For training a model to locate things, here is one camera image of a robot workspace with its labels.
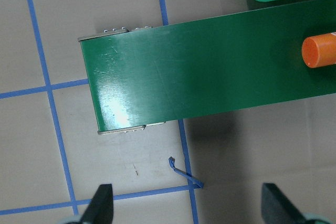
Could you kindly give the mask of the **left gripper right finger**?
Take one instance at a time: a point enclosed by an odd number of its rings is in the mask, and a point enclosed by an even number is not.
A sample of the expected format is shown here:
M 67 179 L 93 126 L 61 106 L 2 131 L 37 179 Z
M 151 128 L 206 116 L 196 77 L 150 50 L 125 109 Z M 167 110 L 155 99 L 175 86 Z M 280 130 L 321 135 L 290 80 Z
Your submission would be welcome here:
M 261 216 L 264 223 L 306 223 L 307 221 L 274 183 L 262 184 Z

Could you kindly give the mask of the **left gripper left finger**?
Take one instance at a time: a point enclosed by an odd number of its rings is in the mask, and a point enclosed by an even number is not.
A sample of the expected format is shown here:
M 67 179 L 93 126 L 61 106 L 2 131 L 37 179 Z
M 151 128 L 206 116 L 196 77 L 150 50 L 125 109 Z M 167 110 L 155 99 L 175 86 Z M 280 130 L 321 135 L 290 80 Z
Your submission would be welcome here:
M 79 223 L 113 222 L 113 189 L 111 184 L 102 184 L 91 199 L 90 204 L 79 220 Z

